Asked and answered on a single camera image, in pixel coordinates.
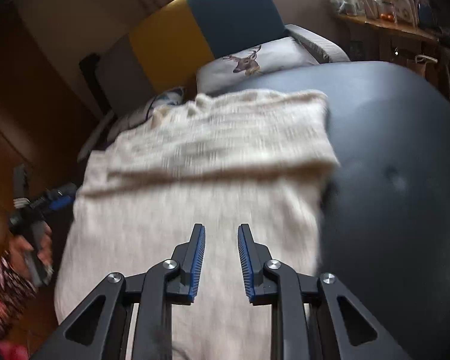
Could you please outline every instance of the beige wall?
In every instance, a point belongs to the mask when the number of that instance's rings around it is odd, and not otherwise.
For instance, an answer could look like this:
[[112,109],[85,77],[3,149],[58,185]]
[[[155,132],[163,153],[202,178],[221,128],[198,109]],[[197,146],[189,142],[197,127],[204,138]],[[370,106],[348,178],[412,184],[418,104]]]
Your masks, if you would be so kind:
[[[20,16],[45,55],[73,91],[101,115],[86,87],[78,62],[91,52],[103,52],[144,11],[139,0],[14,0]],[[274,0],[285,23],[293,23],[338,41],[338,27],[328,0]]]

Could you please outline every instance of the metal pivot bolt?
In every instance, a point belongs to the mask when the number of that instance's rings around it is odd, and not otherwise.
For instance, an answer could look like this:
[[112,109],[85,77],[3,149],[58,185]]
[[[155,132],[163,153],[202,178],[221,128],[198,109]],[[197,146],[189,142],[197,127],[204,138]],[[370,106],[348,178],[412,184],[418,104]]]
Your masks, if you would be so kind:
[[120,280],[122,280],[122,275],[118,272],[114,272],[109,274],[106,279],[111,283],[118,283]]
[[163,262],[163,267],[165,269],[174,269],[178,264],[176,263],[176,261],[174,259],[166,259]]
[[270,259],[265,264],[267,264],[267,268],[270,269],[278,269],[282,266],[282,263],[277,259]]
[[334,274],[329,274],[329,273],[323,274],[322,275],[322,281],[325,284],[333,284],[335,282],[335,275]]

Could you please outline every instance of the sofa backrest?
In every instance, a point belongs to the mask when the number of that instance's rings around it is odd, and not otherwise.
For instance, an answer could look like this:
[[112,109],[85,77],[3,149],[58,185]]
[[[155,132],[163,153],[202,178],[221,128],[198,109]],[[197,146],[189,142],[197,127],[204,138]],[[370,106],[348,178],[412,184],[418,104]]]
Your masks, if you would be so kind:
[[114,44],[95,73],[120,116],[192,83],[208,62],[284,33],[272,0],[174,0]]

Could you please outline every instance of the cream blanket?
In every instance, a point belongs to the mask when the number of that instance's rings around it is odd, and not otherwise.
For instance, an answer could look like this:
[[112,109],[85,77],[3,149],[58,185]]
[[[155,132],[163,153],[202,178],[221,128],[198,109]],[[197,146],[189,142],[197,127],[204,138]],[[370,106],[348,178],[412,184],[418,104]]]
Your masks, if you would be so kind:
[[58,320],[108,273],[146,271],[202,223],[199,291],[173,307],[174,343],[195,360],[269,358],[271,310],[248,303],[237,228],[249,223],[274,258],[315,273],[320,188],[337,165],[326,112],[318,91],[200,94],[93,152],[58,275]]

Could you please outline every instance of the patterned sleeve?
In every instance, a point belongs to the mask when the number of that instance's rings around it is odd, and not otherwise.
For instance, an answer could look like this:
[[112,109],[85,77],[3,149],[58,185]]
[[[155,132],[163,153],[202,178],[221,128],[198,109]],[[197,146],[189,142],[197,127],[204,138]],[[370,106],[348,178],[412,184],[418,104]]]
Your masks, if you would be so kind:
[[10,254],[0,259],[0,339],[23,313],[27,300],[36,295],[36,288],[17,274],[10,265]]

